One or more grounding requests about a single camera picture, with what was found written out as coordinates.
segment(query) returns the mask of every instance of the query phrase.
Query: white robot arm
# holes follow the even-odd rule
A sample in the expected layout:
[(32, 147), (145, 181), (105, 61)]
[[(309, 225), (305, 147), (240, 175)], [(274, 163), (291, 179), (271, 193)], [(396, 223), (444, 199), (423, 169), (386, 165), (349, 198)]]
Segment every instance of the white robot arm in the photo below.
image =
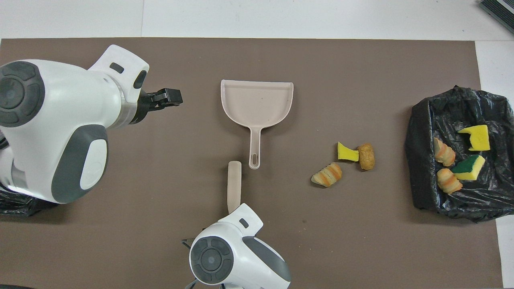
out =
[(87, 193), (107, 163), (107, 128), (182, 103), (180, 91), (141, 90), (148, 63), (111, 45), (88, 70), (45, 60), (0, 67), (3, 189), (54, 203)]

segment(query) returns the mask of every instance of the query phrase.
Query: dustpan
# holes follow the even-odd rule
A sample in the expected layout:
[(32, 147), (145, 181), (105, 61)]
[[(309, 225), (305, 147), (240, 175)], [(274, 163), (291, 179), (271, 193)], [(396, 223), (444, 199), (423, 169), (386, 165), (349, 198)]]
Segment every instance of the dustpan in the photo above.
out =
[(281, 122), (292, 103), (292, 82), (222, 80), (222, 105), (234, 122), (250, 129), (248, 166), (261, 165), (261, 130)]

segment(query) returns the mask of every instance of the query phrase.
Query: white floor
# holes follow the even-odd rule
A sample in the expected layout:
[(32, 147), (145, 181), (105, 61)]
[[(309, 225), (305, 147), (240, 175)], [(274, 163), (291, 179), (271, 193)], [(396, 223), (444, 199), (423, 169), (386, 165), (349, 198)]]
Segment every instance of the white floor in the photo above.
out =
[[(1, 0), (1, 38), (231, 37), (476, 41), (483, 90), (514, 103), (514, 34), (477, 0)], [(514, 215), (497, 220), (514, 287)]]

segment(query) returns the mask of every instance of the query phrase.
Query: gray circular button pad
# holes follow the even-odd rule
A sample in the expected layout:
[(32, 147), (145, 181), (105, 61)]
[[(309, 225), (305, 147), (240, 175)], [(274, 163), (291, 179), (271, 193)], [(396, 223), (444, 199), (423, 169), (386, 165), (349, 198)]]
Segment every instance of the gray circular button pad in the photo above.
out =
[(45, 85), (36, 65), (15, 61), (0, 67), (0, 125), (28, 123), (41, 109)]
[(197, 278), (207, 284), (220, 283), (234, 265), (230, 245), (220, 237), (204, 237), (191, 248), (191, 267)]

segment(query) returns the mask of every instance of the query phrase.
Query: brown mat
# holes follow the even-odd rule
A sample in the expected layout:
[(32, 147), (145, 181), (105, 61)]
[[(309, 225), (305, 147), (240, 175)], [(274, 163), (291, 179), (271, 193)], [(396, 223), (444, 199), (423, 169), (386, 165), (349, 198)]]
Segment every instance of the brown mat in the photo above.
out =
[[(242, 200), (289, 264), (291, 289), (502, 286), (495, 222), (415, 209), (403, 152), (414, 104), (456, 84), (480, 88), (473, 42), (3, 39), (0, 63), (88, 68), (112, 43), (150, 64), (145, 90), (179, 88), (184, 104), (109, 131), (106, 175), (84, 198), (0, 218), (0, 283), (183, 288), (193, 275), (180, 240), (226, 215), (227, 164), (239, 160)], [(221, 79), (295, 85), (287, 118), (263, 131), (256, 171), (248, 130), (222, 109)], [(372, 143), (377, 165), (341, 163), (343, 179), (322, 189), (310, 177), (338, 141)]]

